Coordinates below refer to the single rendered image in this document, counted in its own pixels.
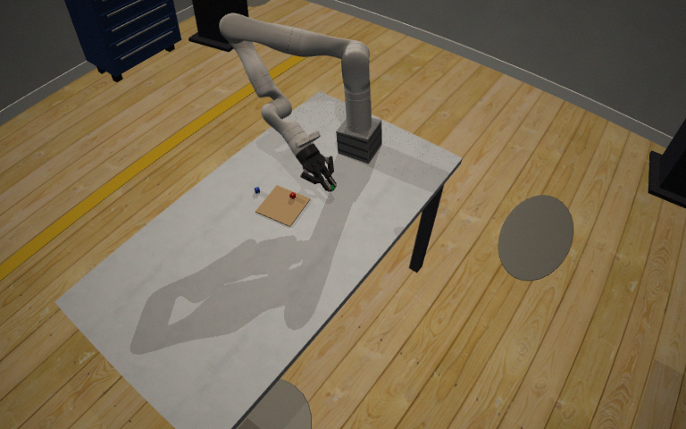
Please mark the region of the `tan flat mat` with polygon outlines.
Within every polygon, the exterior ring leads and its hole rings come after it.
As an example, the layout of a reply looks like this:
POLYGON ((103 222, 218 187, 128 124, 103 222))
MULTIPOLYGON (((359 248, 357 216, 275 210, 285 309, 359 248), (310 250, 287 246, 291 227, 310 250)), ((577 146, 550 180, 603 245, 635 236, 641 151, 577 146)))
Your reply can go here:
POLYGON ((296 192, 292 199, 289 196, 291 192, 277 185, 255 212, 290 227, 310 201, 310 198, 296 192))

